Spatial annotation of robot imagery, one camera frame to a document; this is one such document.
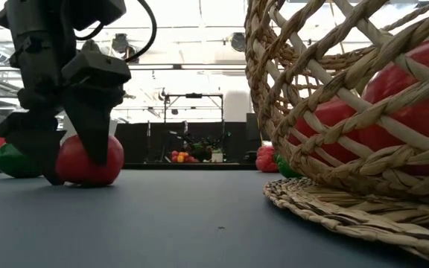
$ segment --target ceiling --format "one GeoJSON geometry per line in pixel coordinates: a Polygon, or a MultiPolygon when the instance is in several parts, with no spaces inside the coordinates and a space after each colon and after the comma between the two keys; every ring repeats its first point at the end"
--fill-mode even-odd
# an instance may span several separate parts
{"type": "MultiPolygon", "coordinates": [[[[126,0],[127,14],[113,24],[105,27],[94,40],[102,48],[109,49],[116,34],[127,34],[130,44],[134,47],[143,47],[150,36],[150,21],[135,0],[126,0]]],[[[247,3],[244,0],[183,0],[160,1],[147,0],[151,6],[157,22],[158,34],[153,47],[140,58],[141,64],[192,63],[192,64],[245,64],[244,54],[235,51],[229,44],[230,36],[235,32],[244,32],[243,24],[246,16],[247,3]]],[[[4,0],[0,0],[0,10],[4,0]]],[[[303,3],[286,3],[281,14],[288,18],[299,10],[303,3]]],[[[391,4],[377,12],[372,22],[379,28],[388,25],[408,14],[415,7],[411,4],[391,4]]],[[[335,7],[332,10],[328,4],[312,16],[299,33],[307,42],[313,42],[325,36],[335,25],[345,18],[335,7]]],[[[94,27],[78,36],[87,35],[94,27]]],[[[358,31],[352,31],[343,47],[345,51],[366,47],[369,40],[358,31]]],[[[0,28],[0,54],[9,57],[13,52],[10,31],[0,28]]],[[[341,52],[340,46],[332,48],[330,54],[341,52]]],[[[22,87],[22,81],[17,73],[0,72],[0,81],[15,87],[22,87]]],[[[241,70],[191,70],[191,71],[134,71],[133,79],[126,84],[125,89],[135,99],[127,99],[118,107],[117,116],[129,121],[161,120],[162,110],[147,112],[143,110],[149,106],[163,106],[158,99],[161,89],[165,88],[170,94],[185,94],[187,92],[224,93],[229,90],[248,90],[244,72],[241,70]]],[[[1,102],[5,106],[14,105],[17,100],[1,102]]],[[[177,105],[185,106],[212,106],[212,109],[187,110],[183,116],[188,118],[217,117],[216,105],[209,99],[179,100],[177,105]]]]}

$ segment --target green ball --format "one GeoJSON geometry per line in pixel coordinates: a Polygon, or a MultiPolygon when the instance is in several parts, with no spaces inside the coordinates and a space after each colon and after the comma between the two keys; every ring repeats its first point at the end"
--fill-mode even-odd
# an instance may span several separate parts
{"type": "Polygon", "coordinates": [[[281,157],[281,155],[280,154],[278,154],[278,153],[275,153],[274,155],[273,155],[273,160],[274,160],[274,162],[277,164],[277,162],[279,161],[279,159],[280,158],[282,158],[281,157]]]}
{"type": "Polygon", "coordinates": [[[0,147],[0,171],[17,179],[35,178],[42,175],[41,169],[32,159],[8,143],[0,147]]]}
{"type": "Polygon", "coordinates": [[[279,173],[283,175],[284,178],[300,178],[302,174],[297,173],[292,168],[290,168],[289,163],[279,156],[278,161],[276,162],[277,168],[279,169],[279,173]]]}

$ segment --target woven basket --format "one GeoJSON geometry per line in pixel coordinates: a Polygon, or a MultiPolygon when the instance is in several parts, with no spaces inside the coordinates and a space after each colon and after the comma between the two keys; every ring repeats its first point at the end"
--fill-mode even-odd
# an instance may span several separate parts
{"type": "Polygon", "coordinates": [[[264,194],[278,207],[288,208],[334,232],[399,245],[429,260],[429,176],[412,176],[400,169],[405,164],[429,164],[429,138],[388,116],[406,105],[429,98],[429,68],[404,55],[429,37],[429,18],[395,35],[389,33],[426,13],[429,5],[379,30],[368,18],[387,0],[363,0],[354,7],[347,0],[333,2],[345,15],[345,21],[307,48],[297,33],[312,14],[327,4],[325,1],[310,0],[291,18],[285,19],[279,13],[283,1],[249,0],[245,23],[246,74],[253,108],[261,127],[270,134],[273,146],[289,159],[292,168],[306,176],[301,180],[268,183],[264,194]],[[271,22],[282,29],[279,36],[271,22]],[[325,55],[354,27],[367,36],[373,46],[325,55]],[[420,82],[374,105],[352,93],[361,92],[372,76],[389,62],[420,82]],[[268,83],[268,76],[275,83],[268,83]],[[299,84],[300,77],[312,77],[316,84],[299,84]],[[301,98],[301,89],[314,93],[301,98]],[[320,123],[314,111],[334,96],[357,113],[327,127],[320,123]],[[305,137],[294,129],[299,118],[315,126],[319,134],[305,137]],[[405,145],[374,152],[345,136],[353,129],[373,124],[395,133],[405,145]],[[302,143],[292,145],[287,140],[289,135],[302,143]],[[334,142],[359,159],[342,163],[321,149],[323,144],[334,142]],[[330,157],[328,161],[332,165],[311,157],[314,151],[325,160],[330,157]]]}

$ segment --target red ball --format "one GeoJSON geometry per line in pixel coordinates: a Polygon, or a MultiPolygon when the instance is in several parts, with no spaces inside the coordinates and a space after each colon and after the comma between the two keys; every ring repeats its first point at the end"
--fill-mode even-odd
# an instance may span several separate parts
{"type": "MultiPolygon", "coordinates": [[[[343,102],[341,99],[335,97],[332,100],[320,104],[314,114],[318,117],[321,123],[326,126],[333,127],[338,122],[350,118],[355,114],[355,110],[351,108],[347,103],[343,102]]],[[[300,131],[302,134],[310,138],[313,135],[318,134],[316,130],[313,130],[305,121],[304,118],[299,118],[296,122],[295,128],[300,131]]],[[[358,131],[353,130],[345,134],[346,137],[359,142],[360,138],[358,137],[358,131]]],[[[287,140],[294,145],[300,145],[301,141],[294,135],[290,134],[287,140]]],[[[333,156],[342,163],[347,163],[352,160],[358,159],[358,156],[350,152],[338,142],[333,144],[323,144],[321,148],[333,156]]],[[[327,160],[320,156],[316,152],[312,152],[311,156],[315,159],[323,162],[326,165],[331,165],[327,160]]]]}
{"type": "MultiPolygon", "coordinates": [[[[429,41],[423,42],[409,51],[407,56],[429,67],[429,41]]],[[[390,96],[397,95],[417,82],[418,80],[414,76],[390,63],[382,71],[378,72],[377,76],[369,83],[362,98],[370,103],[377,103],[390,96]]],[[[429,99],[412,106],[406,106],[390,115],[390,117],[429,137],[429,99]]],[[[360,139],[362,144],[374,151],[405,144],[377,124],[360,130],[360,139]]],[[[406,165],[401,169],[411,175],[429,176],[429,164],[406,165]]]]}
{"type": "Polygon", "coordinates": [[[109,135],[108,145],[107,163],[98,166],[89,158],[78,135],[66,139],[57,157],[59,178],[79,185],[111,185],[124,166],[124,148],[113,135],[109,135]]]}

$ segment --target table surface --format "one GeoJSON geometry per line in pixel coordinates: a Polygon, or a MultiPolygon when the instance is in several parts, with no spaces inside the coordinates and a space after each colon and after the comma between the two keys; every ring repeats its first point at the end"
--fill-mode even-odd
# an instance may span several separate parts
{"type": "Polygon", "coordinates": [[[125,170],[114,186],[0,174],[1,268],[429,267],[278,209],[255,171],[125,170]]]}

